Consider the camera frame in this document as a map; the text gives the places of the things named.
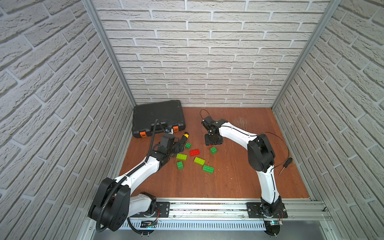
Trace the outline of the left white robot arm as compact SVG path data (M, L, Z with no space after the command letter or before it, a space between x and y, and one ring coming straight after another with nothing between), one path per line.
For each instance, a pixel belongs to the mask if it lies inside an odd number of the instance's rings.
M153 149L152 139L149 152L143 161L115 179L102 180L88 212L88 217L96 221L97 232L105 229L116 231L126 219L139 213L148 217L160 213L155 196L142 192L133 197L132 193L148 177L165 166L171 157L183 152L188 138L189 133L185 132L181 139L175 142L173 134L163 134L156 150Z

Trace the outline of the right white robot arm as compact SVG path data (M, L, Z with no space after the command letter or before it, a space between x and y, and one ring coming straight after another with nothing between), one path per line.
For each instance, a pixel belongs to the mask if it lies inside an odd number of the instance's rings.
M220 145L223 138L228 138L248 151L248 162L257 172L261 185L261 211L268 218L277 214L282 198L274 174L276 155L268 137L249 133L223 119L214 121L210 116L202 119L202 125L208 131L206 145Z

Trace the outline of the green 2x4 lego brick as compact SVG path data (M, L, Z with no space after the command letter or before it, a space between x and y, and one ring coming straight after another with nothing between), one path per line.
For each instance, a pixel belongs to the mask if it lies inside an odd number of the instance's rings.
M203 171L204 171L204 172L213 174L213 173L214 173L214 170L215 170L214 167L207 166L207 165L203 165Z

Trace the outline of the small dark green lego brick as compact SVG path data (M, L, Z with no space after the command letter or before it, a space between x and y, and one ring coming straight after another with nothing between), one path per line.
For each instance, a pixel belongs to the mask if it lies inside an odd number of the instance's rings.
M210 153L212 155L216 154L217 153L217 149L215 147L210 148Z

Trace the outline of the red 2x4 lego brick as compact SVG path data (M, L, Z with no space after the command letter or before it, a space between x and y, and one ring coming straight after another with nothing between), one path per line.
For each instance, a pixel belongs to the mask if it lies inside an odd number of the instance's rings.
M197 155L200 154L200 150L199 149L190 150L189 154L190 154L191 157L192 156L197 156Z

